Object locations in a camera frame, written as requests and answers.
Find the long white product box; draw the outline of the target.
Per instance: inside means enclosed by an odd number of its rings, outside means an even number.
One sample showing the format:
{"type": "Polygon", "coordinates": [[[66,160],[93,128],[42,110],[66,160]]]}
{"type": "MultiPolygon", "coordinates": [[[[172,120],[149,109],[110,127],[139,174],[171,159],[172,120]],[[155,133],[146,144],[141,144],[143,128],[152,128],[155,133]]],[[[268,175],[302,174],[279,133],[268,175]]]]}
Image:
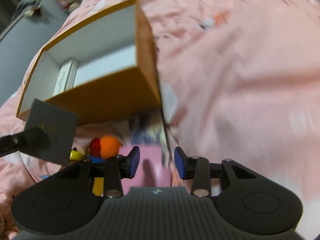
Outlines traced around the long white product box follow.
{"type": "Polygon", "coordinates": [[[69,59],[61,66],[53,91],[53,96],[73,88],[77,69],[78,62],[75,59],[69,59]]]}

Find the dark grey box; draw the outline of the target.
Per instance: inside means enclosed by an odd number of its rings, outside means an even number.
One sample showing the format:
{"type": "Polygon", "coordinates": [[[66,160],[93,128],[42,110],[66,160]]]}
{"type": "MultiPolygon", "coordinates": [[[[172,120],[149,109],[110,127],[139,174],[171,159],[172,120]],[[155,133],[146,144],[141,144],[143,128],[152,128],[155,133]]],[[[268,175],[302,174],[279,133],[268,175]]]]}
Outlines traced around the dark grey box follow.
{"type": "Polygon", "coordinates": [[[35,99],[24,127],[27,144],[21,152],[67,166],[77,121],[77,115],[35,99]]]}

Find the grey plush wall toy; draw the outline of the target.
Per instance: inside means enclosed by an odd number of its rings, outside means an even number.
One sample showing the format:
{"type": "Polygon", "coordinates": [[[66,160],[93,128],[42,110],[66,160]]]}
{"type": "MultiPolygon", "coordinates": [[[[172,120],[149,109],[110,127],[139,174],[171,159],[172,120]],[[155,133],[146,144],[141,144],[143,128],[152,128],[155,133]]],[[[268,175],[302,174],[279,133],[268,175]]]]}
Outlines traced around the grey plush wall toy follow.
{"type": "Polygon", "coordinates": [[[17,4],[15,12],[13,13],[12,20],[18,16],[23,15],[26,17],[32,17],[33,15],[42,16],[41,4],[43,0],[21,0],[17,4]]]}

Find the dark blue printed box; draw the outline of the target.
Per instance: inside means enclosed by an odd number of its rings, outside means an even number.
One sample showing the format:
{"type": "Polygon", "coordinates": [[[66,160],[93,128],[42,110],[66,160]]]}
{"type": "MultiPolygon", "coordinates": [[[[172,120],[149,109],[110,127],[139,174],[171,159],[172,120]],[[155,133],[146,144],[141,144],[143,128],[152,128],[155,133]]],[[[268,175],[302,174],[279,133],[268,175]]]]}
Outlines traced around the dark blue printed box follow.
{"type": "Polygon", "coordinates": [[[160,109],[153,110],[129,119],[129,132],[131,144],[153,144],[161,147],[162,166],[168,165],[170,153],[168,150],[167,137],[162,112],[160,109]]]}

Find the orange cardboard storage box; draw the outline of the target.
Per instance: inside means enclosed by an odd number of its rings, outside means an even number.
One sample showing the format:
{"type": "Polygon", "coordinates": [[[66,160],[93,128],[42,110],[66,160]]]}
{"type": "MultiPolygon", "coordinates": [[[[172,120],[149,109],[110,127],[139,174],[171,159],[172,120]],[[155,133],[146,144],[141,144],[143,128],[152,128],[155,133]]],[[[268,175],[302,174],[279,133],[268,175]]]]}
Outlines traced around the orange cardboard storage box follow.
{"type": "Polygon", "coordinates": [[[138,0],[126,0],[60,33],[35,56],[16,116],[35,99],[78,116],[80,124],[117,122],[161,107],[155,43],[138,0]],[[53,96],[61,66],[78,62],[73,88],[53,96]]]}

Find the pink paper crane duvet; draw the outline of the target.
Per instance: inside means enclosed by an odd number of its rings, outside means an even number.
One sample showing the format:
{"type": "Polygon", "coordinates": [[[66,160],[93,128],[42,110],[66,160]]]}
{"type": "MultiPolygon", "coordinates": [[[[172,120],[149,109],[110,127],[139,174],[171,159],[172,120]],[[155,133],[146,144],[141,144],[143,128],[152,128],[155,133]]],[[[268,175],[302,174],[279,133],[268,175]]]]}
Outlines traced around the pink paper crane duvet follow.
{"type": "MultiPolygon", "coordinates": [[[[123,0],[83,0],[60,32],[123,0]]],[[[170,146],[231,158],[299,196],[319,235],[319,2],[139,0],[152,27],[170,146]]]]}

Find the pink round container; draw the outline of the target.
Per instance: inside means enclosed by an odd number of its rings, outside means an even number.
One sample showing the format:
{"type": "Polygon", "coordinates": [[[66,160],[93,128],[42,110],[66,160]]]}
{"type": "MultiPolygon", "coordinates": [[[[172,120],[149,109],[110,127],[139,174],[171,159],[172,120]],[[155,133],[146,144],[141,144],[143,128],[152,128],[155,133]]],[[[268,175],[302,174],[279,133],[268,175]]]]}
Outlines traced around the pink round container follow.
{"type": "Polygon", "coordinates": [[[162,165],[162,150],[159,145],[139,145],[140,160],[133,179],[121,180],[123,193],[127,194],[131,187],[170,187],[171,172],[162,165]]]}

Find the metal window rail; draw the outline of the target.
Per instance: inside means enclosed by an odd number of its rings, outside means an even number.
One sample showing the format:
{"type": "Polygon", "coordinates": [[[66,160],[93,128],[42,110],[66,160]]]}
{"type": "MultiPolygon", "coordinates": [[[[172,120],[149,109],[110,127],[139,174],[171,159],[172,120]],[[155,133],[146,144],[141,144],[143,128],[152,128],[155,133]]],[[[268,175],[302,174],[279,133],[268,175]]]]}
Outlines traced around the metal window rail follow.
{"type": "Polygon", "coordinates": [[[0,35],[0,41],[2,41],[8,33],[11,31],[11,29],[18,23],[20,20],[24,18],[23,14],[18,15],[13,21],[10,22],[10,24],[3,30],[3,32],[0,35]]]}

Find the orange red knitted toy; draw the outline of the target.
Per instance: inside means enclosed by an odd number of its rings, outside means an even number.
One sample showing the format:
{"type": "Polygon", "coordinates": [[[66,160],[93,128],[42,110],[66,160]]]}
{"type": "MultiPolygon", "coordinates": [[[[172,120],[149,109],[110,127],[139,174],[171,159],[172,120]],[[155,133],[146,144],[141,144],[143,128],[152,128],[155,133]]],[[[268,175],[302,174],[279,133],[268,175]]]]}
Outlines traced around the orange red knitted toy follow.
{"type": "Polygon", "coordinates": [[[108,159],[118,155],[122,147],[121,141],[112,135],[94,138],[89,145],[89,155],[101,159],[108,159]]]}

